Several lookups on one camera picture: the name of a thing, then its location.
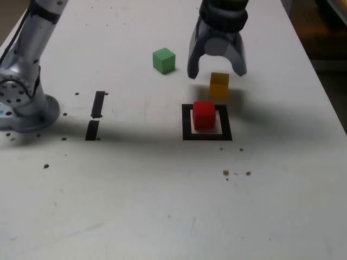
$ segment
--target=black square outline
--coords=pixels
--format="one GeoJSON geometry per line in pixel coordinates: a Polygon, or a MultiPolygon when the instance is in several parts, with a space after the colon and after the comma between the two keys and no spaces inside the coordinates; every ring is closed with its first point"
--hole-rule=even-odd
{"type": "Polygon", "coordinates": [[[193,104],[182,104],[183,141],[232,141],[229,116],[226,105],[215,105],[221,119],[222,134],[192,134],[190,111],[193,104]]]}

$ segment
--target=black tape marking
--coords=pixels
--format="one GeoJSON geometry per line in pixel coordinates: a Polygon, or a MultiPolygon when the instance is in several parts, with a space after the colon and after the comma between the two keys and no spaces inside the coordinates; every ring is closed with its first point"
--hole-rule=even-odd
{"type": "Polygon", "coordinates": [[[182,105],[182,130],[184,141],[232,141],[232,132],[230,130],[229,116],[226,105],[215,105],[219,111],[221,119],[222,134],[192,134],[190,111],[193,110],[192,104],[182,105]]]}
{"type": "Polygon", "coordinates": [[[88,125],[86,141],[96,141],[99,128],[99,121],[91,120],[88,125]]]}
{"type": "Polygon", "coordinates": [[[93,119],[102,118],[101,111],[102,111],[102,106],[104,104],[104,98],[105,98],[105,91],[96,92],[92,114],[91,114],[91,117],[93,119]]]}

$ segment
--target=green cube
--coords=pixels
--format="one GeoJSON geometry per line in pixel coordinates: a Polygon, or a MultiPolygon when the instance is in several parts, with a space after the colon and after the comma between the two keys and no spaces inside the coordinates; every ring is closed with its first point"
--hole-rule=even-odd
{"type": "Polygon", "coordinates": [[[155,51],[153,53],[153,67],[162,74],[174,71],[176,55],[166,48],[155,51]]]}

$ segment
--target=black tape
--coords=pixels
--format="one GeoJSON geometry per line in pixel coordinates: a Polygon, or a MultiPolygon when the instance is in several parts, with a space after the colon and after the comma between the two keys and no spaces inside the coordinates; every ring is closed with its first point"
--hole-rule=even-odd
{"type": "Polygon", "coordinates": [[[99,128],[99,121],[91,120],[89,122],[86,134],[86,141],[96,141],[99,128]]]}
{"type": "Polygon", "coordinates": [[[222,134],[193,134],[191,132],[190,111],[193,110],[193,104],[182,105],[182,131],[183,141],[232,141],[232,132],[230,130],[229,116],[226,105],[215,105],[219,111],[221,119],[222,134]]]}
{"type": "Polygon", "coordinates": [[[93,119],[102,118],[101,111],[102,111],[102,106],[104,104],[104,98],[105,98],[105,91],[96,92],[92,114],[91,114],[91,117],[93,119]]]}
{"type": "Polygon", "coordinates": [[[38,15],[42,19],[48,20],[54,24],[56,24],[59,21],[61,16],[59,14],[55,14],[53,12],[47,11],[45,8],[37,4],[36,1],[34,0],[31,1],[29,9],[30,9],[31,17],[33,17],[34,15],[38,15]]]}

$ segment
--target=black cable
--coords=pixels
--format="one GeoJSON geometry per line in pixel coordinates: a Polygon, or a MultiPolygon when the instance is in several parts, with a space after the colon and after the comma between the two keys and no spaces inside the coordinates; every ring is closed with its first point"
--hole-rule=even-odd
{"type": "Polygon", "coordinates": [[[7,53],[8,53],[9,50],[11,49],[13,43],[14,43],[15,40],[17,39],[18,34],[21,32],[21,30],[22,30],[22,28],[23,28],[23,25],[24,25],[24,22],[25,22],[25,19],[27,19],[28,15],[29,15],[29,12],[30,12],[30,7],[29,7],[29,8],[27,9],[27,11],[25,12],[25,14],[24,14],[24,16],[23,16],[23,18],[22,18],[22,20],[21,20],[20,26],[18,27],[18,29],[17,29],[15,35],[13,36],[13,38],[12,38],[10,44],[6,47],[6,49],[5,49],[4,53],[3,53],[3,55],[1,56],[1,58],[0,58],[0,66],[1,66],[1,63],[3,62],[3,60],[5,59],[7,53]]]}

